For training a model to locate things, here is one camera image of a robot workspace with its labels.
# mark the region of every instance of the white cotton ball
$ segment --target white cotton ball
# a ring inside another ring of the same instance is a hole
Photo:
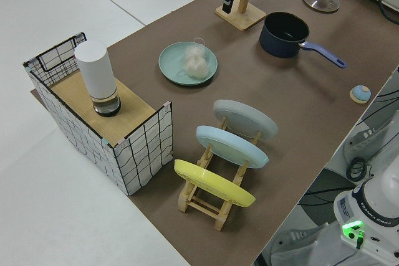
[[[184,70],[189,76],[203,79],[208,76],[208,64],[203,57],[193,57],[187,59],[184,66]]]
[[[190,45],[186,48],[186,60],[198,56],[205,56],[205,47],[203,45]]]

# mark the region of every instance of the brown table mat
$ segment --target brown table mat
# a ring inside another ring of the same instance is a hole
[[[230,99],[269,115],[278,135],[259,147],[270,162],[249,169],[242,187],[256,197],[248,208],[233,207],[222,232],[213,219],[177,208],[184,181],[166,165],[130,199],[191,265],[250,265],[329,161],[366,109],[349,91],[358,84],[376,94],[399,63],[399,27],[388,22],[373,0],[340,0],[322,14],[302,0],[253,0],[266,13],[286,11],[310,27],[309,41],[348,63],[341,70],[315,52],[279,59],[264,52],[262,23],[241,32],[218,17],[222,0],[196,0],[109,48],[114,74],[152,107],[173,102],[174,157],[195,163],[203,148],[199,125],[218,126],[213,102]],[[210,82],[184,87],[160,72],[158,58],[168,45],[202,37],[218,59]],[[215,159],[210,170],[232,176],[236,168]]]

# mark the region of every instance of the yellow plate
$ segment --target yellow plate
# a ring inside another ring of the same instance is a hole
[[[175,171],[183,179],[237,206],[248,207],[255,201],[243,188],[195,164],[176,159]]]

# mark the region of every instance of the wooden board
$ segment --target wooden board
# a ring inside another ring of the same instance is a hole
[[[118,114],[111,117],[100,116],[94,111],[90,95],[87,93],[79,71],[72,73],[50,88],[99,135],[115,146],[118,141],[155,113],[151,106],[123,83],[117,79],[116,82],[122,106]]]
[[[240,13],[239,3],[240,0],[234,0],[230,14],[226,14],[223,11],[223,6],[218,7],[215,13],[237,27],[240,31],[246,31],[266,17],[266,13],[264,11],[261,11],[251,3],[247,4],[246,11],[244,13]]]

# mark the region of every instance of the green indicator light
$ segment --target green indicator light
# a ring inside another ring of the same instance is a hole
[[[352,227],[362,227],[363,226],[363,222],[362,221],[353,221],[353,222],[349,222],[348,224],[344,224],[342,226],[343,230],[347,230],[350,229]]]
[[[344,233],[345,236],[349,237],[349,233],[351,233],[352,230],[357,230],[357,229],[359,229],[362,226],[363,226],[363,222],[362,221],[349,222],[348,224],[344,224],[342,226],[342,232]]]

